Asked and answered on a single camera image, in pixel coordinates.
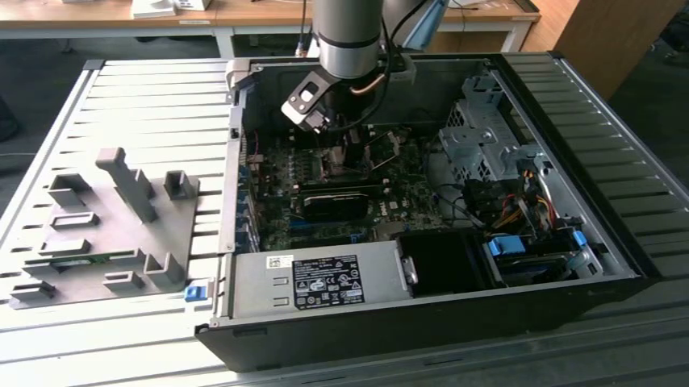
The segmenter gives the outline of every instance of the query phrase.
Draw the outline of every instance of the blue connector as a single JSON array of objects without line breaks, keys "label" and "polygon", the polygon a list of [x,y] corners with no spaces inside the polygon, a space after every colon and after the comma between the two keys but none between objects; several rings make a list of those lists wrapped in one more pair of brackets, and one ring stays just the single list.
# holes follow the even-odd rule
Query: blue connector
[{"label": "blue connector", "polygon": [[207,286],[192,286],[188,285],[184,289],[184,301],[195,302],[204,301],[208,299]]},{"label": "blue connector", "polygon": [[576,241],[579,246],[586,246],[589,241],[586,240],[586,236],[580,231],[574,231],[574,234],[571,236],[574,236],[574,240]]},{"label": "blue connector", "polygon": [[506,256],[526,252],[524,244],[516,235],[498,236],[487,243],[492,256]]}]

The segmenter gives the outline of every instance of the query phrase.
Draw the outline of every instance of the warning label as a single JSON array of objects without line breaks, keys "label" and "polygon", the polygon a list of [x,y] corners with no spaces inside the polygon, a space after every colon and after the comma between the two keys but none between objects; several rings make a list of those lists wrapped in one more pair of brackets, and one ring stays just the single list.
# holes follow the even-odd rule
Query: warning label
[{"label": "warning label", "polygon": [[293,299],[299,310],[364,302],[356,256],[333,256],[291,263]]}]

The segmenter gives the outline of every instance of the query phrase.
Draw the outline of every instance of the ventilated metal surface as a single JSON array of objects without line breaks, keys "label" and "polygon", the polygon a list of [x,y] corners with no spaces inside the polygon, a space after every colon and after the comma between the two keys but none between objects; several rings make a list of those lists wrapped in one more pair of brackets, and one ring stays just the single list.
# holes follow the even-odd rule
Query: ventilated metal surface
[{"label": "ventilated metal surface", "polygon": [[[524,65],[528,60],[532,58],[522,59]],[[547,65],[550,59],[540,56],[538,60]],[[188,71],[188,65],[197,65],[201,73],[215,74],[219,71],[207,72],[207,69],[216,69],[217,63],[217,60],[108,62],[106,68],[165,67],[160,73],[165,72],[167,79],[172,82],[176,80],[176,83],[156,86],[116,85],[114,78],[131,75],[101,76],[96,72],[85,72],[81,76],[82,90],[77,87],[74,100],[69,100],[61,114],[64,122],[58,117],[53,128],[57,140],[52,151],[46,151],[46,166],[36,175],[36,187],[41,187],[49,180],[52,168],[68,169],[86,160],[90,162],[89,142],[73,141],[85,137],[96,141],[109,138],[108,141],[114,142],[109,143],[112,145],[117,141],[120,144],[128,141],[127,154],[131,162],[144,169],[147,175],[159,173],[172,165],[177,169],[192,169],[193,174],[200,176],[203,191],[195,218],[197,236],[192,241],[192,278],[213,277],[217,272],[219,261],[213,252],[217,249],[224,164],[223,142],[215,135],[225,133],[228,110],[220,115],[205,116],[199,115],[197,110],[188,110],[188,107],[197,106],[193,105],[195,95],[223,93],[225,87],[221,81],[193,83],[187,76],[195,73],[175,75],[169,72],[172,67],[167,66],[184,65],[180,69]],[[546,69],[546,76],[531,72],[528,78],[544,80],[543,84],[552,81],[558,87],[570,83],[562,73],[551,71],[551,66]],[[160,74],[149,69],[143,71],[153,76]],[[90,87],[93,81],[101,77],[109,77],[105,83],[114,85]],[[183,95],[189,105],[179,106],[179,110],[187,114],[192,111],[196,113],[177,119],[164,116],[136,120],[116,114],[104,114],[108,116],[106,122],[74,123],[76,117],[85,112],[85,103],[96,103],[93,99],[139,98],[148,95]],[[121,99],[120,103],[132,102]],[[560,102],[558,108],[566,109],[566,104]],[[570,129],[568,139],[580,134],[575,127],[586,128],[587,125],[559,128]],[[136,141],[131,141],[128,136],[135,136]],[[72,147],[69,153],[60,153],[62,145]],[[605,153],[586,152],[586,165],[614,166],[635,160],[631,146],[626,151],[615,152],[614,158],[607,158]],[[609,181],[599,183],[599,186],[614,199],[614,206],[622,213],[635,208],[634,202],[627,199],[645,198],[645,205],[655,206],[654,210],[658,210],[657,206],[675,204],[674,201],[669,201],[670,204],[647,201],[653,194],[663,195],[665,199],[669,196],[659,178]],[[48,211],[45,205],[49,203],[50,198],[44,190],[36,189],[25,199],[25,205],[21,206],[21,201],[17,200],[14,208],[8,208],[8,211],[16,211],[21,207],[0,247],[0,300],[6,297],[6,290],[22,275],[16,264],[22,261],[21,256],[30,252],[22,252],[21,249],[32,247],[36,242],[36,229],[32,227],[38,222],[36,219],[44,218]],[[13,217],[5,216],[0,225],[6,224],[5,219],[12,220]],[[618,385],[631,385],[634,382],[638,385],[673,385],[673,381],[683,381],[689,359],[689,278],[685,278],[689,264],[681,260],[683,255],[677,253],[678,249],[685,248],[687,239],[689,230],[641,236],[639,240],[647,246],[661,269],[678,273],[671,278],[673,281],[661,282],[623,302],[599,306],[579,321],[555,331],[367,359],[356,364],[324,364],[316,369],[307,367],[243,375],[227,371],[221,362],[192,336],[192,327],[209,320],[209,303],[187,304],[179,293],[32,310],[10,310],[6,305],[0,305],[2,386],[113,383],[151,387],[320,387],[387,383],[399,386],[408,385],[407,382],[415,378],[431,377],[435,379],[427,385],[434,386],[475,383],[482,386],[583,385],[613,381]]]},{"label": "ventilated metal surface", "polygon": [[[663,257],[655,260],[661,273],[685,276],[689,246],[673,239],[663,241],[666,235],[689,231],[683,188],[563,60],[552,60],[547,54],[507,54],[506,58],[627,227],[641,237],[647,254],[654,259]],[[516,122],[524,127],[520,119]],[[683,264],[678,273],[677,266]]]}]

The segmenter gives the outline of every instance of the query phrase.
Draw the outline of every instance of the table leg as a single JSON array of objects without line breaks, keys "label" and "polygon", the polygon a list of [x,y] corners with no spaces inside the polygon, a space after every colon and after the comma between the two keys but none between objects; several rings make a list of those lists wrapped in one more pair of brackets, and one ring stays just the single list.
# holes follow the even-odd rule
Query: table leg
[{"label": "table leg", "polygon": [[504,39],[502,52],[518,52],[520,45],[524,43],[526,35],[528,34],[531,22],[512,22],[512,29],[507,33]]},{"label": "table leg", "polygon": [[219,57],[223,59],[235,59],[235,47],[232,45],[232,31],[215,31],[215,40],[217,41]]}]

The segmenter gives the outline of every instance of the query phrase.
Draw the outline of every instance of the black cable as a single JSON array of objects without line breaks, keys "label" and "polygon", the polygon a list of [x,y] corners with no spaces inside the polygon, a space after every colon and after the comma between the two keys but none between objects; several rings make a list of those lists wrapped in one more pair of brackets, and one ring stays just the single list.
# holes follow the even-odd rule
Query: black cable
[{"label": "black cable", "polygon": [[303,27],[305,26],[305,0],[301,6],[301,29],[299,30],[299,44],[303,45]]},{"label": "black cable", "polygon": [[375,114],[375,112],[378,111],[378,109],[380,109],[380,106],[382,106],[382,103],[383,103],[383,100],[386,99],[386,95],[387,95],[387,86],[390,85],[390,73],[391,73],[391,61],[392,61],[392,51],[391,51],[391,39],[390,39],[390,35],[387,35],[387,26],[386,26],[386,20],[380,20],[380,23],[383,25],[383,34],[386,36],[386,48],[387,48],[387,64],[386,64],[386,80],[383,82],[383,92],[382,92],[382,95],[380,97],[378,98],[378,102],[375,103],[374,107],[368,110],[368,113],[366,113],[360,119],[358,119],[356,121],[353,121],[352,123],[349,123],[348,125],[343,126],[343,127],[337,127],[335,128],[333,131],[345,131],[348,129],[351,129],[352,127],[356,127],[363,121],[366,121],[371,115]]},{"label": "black cable", "polygon": [[395,41],[395,36],[398,35],[398,32],[399,32],[399,29],[402,28],[402,25],[407,22],[407,20],[411,19],[411,16],[414,16],[414,14],[416,12],[419,12],[419,9],[420,7],[426,4],[428,0],[423,0],[419,4],[416,4],[416,6],[411,9],[411,11],[404,15],[404,17],[399,20],[399,23],[398,25],[395,26],[395,28],[391,30],[391,35],[390,35],[390,40]]},{"label": "black cable", "polygon": [[447,5],[447,8],[450,10],[459,10],[459,12],[462,13],[462,32],[459,34],[459,44],[458,44],[458,47],[456,47],[456,51],[462,52],[463,34],[466,32],[466,16],[463,15],[463,12],[466,10],[478,10],[478,8],[467,8],[462,4],[459,4],[456,2],[456,0],[452,0],[452,3],[456,4],[456,6],[448,6]]},{"label": "black cable", "polygon": [[384,72],[386,80],[383,83],[383,92],[382,92],[380,98],[378,98],[378,102],[375,103],[374,107],[362,116],[362,118],[358,119],[356,121],[353,121],[352,123],[349,123],[348,125],[345,125],[344,127],[337,127],[333,131],[345,131],[345,130],[351,129],[352,127],[356,127],[380,109],[383,100],[386,99],[386,95],[387,95],[387,87],[390,85],[391,63],[392,63],[392,59],[394,59],[392,50],[395,49],[395,44],[394,44],[392,40],[395,38],[395,34],[399,32],[399,28],[402,28],[402,25],[407,22],[407,20],[411,18],[411,16],[414,16],[414,14],[419,11],[420,7],[426,4],[427,1],[428,0],[423,0],[419,4],[416,4],[416,6],[411,9],[411,11],[399,20],[398,25],[392,29],[391,35],[387,34],[386,20],[384,19],[380,20],[380,23],[383,26],[383,34],[386,36],[386,50],[387,50],[387,64],[386,64],[386,72]]}]

